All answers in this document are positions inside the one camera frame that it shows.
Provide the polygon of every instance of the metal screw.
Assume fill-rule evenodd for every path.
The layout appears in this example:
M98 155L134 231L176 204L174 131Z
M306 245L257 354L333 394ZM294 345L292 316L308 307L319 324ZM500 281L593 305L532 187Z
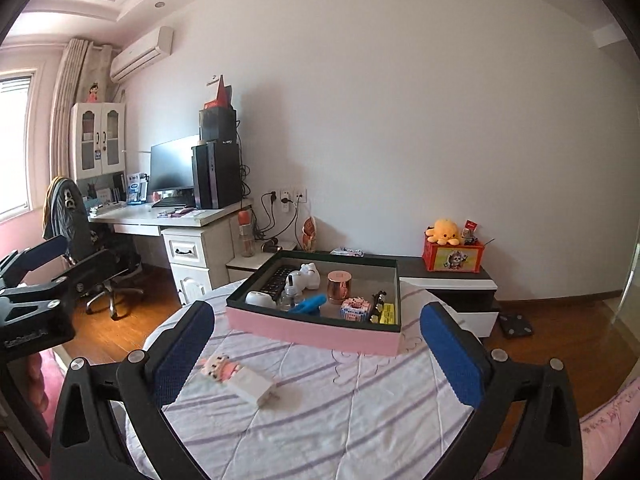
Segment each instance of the metal screw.
M554 370L560 371L564 368L564 363L557 358L553 358L551 359L551 361L549 361L549 366L551 366Z
M143 350L134 350L130 352L127 356L127 359L130 363L139 363L142 359L145 358L145 351Z
M81 357L78 357L78 358L74 359L73 361L71 361L71 369L72 370L79 370L83 366L84 366L84 359L82 359Z
M509 358L509 356L507 355L507 352L505 352L502 348L494 348L493 350L491 350L491 358L494 361L503 363Z

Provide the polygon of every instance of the window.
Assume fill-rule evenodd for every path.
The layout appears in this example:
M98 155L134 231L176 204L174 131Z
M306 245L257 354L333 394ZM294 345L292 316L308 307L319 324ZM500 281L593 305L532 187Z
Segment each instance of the window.
M29 76L0 76L0 220L29 209L26 133Z

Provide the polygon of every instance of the computer monitor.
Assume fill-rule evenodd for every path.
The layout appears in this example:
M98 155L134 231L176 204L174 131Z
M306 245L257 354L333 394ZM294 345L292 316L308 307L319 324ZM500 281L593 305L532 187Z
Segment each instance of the computer monitor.
M151 147L149 191L193 189L192 146L200 136L170 140Z

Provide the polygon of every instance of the air conditioner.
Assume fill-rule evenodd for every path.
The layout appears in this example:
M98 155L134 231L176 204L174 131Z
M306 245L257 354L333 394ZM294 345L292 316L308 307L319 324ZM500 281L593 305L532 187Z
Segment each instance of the air conditioner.
M131 46L118 54L111 63L111 80L121 83L145 66L164 59L171 54L174 30L160 27L145 34Z

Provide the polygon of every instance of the rose gold canister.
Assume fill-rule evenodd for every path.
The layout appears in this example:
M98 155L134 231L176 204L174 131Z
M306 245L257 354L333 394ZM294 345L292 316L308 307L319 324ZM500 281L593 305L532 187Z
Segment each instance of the rose gold canister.
M351 295L351 275L346 270L332 270L327 275L329 281L326 295L331 303L342 304Z

